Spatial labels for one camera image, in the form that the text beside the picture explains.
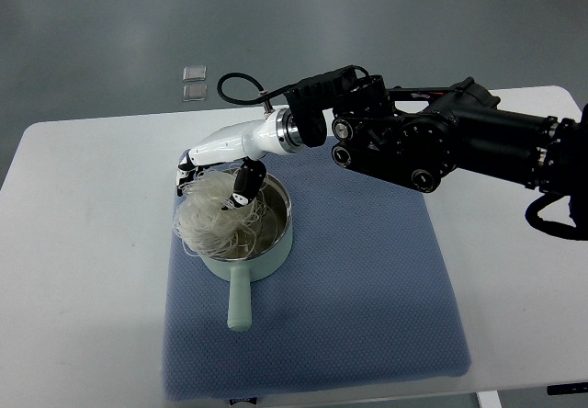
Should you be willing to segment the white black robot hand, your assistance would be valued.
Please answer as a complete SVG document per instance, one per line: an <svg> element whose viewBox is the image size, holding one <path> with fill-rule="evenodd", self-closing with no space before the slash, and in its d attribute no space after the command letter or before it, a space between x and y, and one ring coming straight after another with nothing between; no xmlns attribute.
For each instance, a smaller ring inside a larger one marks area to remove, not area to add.
<svg viewBox="0 0 588 408"><path fill-rule="evenodd" d="M262 158L268 154L289 155L304 150L302 138L288 108L264 120L242 122L217 130L187 151L176 173L176 192L183 194L198 174L218 164L241 161L233 190L223 208L243 208L253 202L266 178Z"/></svg>

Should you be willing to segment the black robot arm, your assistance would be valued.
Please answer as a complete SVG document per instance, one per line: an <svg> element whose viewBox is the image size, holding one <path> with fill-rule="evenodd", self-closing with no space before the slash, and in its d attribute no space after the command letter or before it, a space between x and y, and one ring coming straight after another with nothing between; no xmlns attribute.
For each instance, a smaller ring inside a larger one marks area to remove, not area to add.
<svg viewBox="0 0 588 408"><path fill-rule="evenodd" d="M285 92L302 142L332 132L343 168L423 193L455 169L536 189L526 209L535 229L587 237L587 123L499 109L472 78L447 88L387 88L349 65L303 79Z"/></svg>

